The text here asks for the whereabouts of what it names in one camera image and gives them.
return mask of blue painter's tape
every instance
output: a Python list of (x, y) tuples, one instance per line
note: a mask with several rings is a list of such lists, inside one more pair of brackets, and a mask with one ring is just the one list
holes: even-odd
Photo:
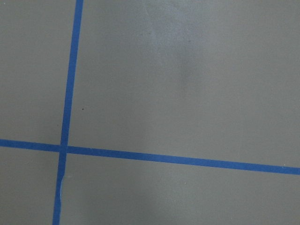
[(62, 128), (61, 128), (60, 144), (62, 146), (68, 145), (82, 9), (83, 9), (83, 0), (77, 0), (76, 7), (75, 7), (69, 68), (68, 68), (68, 75), (67, 75), (65, 107), (64, 107), (64, 114), (63, 114)]
[(70, 50), (70, 58), (69, 58), (69, 68), (67, 74), (65, 107), (64, 107), (64, 114), (62, 119), (60, 157), (59, 157), (58, 170), (57, 170), (52, 225), (60, 224), (61, 187), (62, 187), (63, 178), (66, 169), (68, 137), (69, 137), (69, 128), (70, 128), (70, 120), (71, 120), (72, 98), (73, 98), (73, 89), (74, 89), (74, 81), (75, 81), (75, 71), (76, 71), (76, 63), (77, 63), (77, 52), (78, 52), (82, 10), (83, 10), (83, 0), (76, 0), (71, 50)]
[(30, 150), (41, 150), (41, 151), (54, 151), (59, 152), (60, 146), (55, 144), (42, 144), (35, 142), (20, 142), (12, 140), (0, 139), (1, 147), (19, 148), (19, 149), (30, 149)]
[(300, 168), (288, 167), (288, 166), (240, 163), (240, 162), (230, 162), (230, 161), (203, 159), (203, 158), (156, 155), (156, 154), (128, 152), (128, 151), (90, 149), (90, 148), (73, 147), (73, 146), (69, 146), (67, 152), (72, 154), (81, 154), (81, 155), (90, 155), (90, 156), (103, 156), (103, 157), (111, 157), (111, 158), (144, 160), (144, 161), (151, 161), (151, 162), (175, 163), (175, 164), (209, 166), (209, 167), (235, 169), (235, 170), (248, 170), (248, 171), (258, 171), (258, 172), (268, 172), (268, 173), (284, 173), (284, 174), (300, 175)]

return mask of gray painted surface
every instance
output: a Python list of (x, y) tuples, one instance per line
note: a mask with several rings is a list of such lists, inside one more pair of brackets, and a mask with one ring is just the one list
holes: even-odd
[(299, 9), (86, 1), (70, 145), (300, 166)]
[(297, 225), (298, 176), (68, 155), (63, 225)]
[(74, 0), (0, 1), (0, 138), (60, 143)]
[(58, 153), (0, 148), (0, 224), (50, 225)]
[[(74, 0), (0, 1), (0, 139), (60, 143)], [(69, 144), (300, 167), (300, 1), (86, 0)], [(58, 154), (0, 148), (0, 224)], [(67, 156), (62, 225), (299, 225), (299, 176)]]

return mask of floor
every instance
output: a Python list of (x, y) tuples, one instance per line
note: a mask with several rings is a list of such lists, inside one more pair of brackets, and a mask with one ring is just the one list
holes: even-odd
[(299, 12), (0, 0), (0, 224), (298, 225)]

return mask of gray floor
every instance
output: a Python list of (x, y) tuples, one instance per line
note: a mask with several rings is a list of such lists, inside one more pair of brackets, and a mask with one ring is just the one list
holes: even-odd
[(58, 153), (0, 147), (0, 224), (52, 223)]
[[(60, 143), (75, 1), (0, 2), (0, 139)], [(300, 167), (300, 1), (87, 0), (69, 145)], [(58, 153), (0, 148), (0, 224), (51, 224)], [(300, 223), (297, 175), (67, 156), (62, 225)]]

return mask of concrete floor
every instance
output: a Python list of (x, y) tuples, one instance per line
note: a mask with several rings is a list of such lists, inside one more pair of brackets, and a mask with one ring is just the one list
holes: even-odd
[[(74, 10), (0, 1), (0, 139), (60, 144)], [(299, 21), (298, 0), (85, 1), (68, 145), (299, 168)], [(52, 224), (58, 156), (0, 147), (0, 224)], [(298, 175), (67, 154), (60, 224), (298, 225)]]

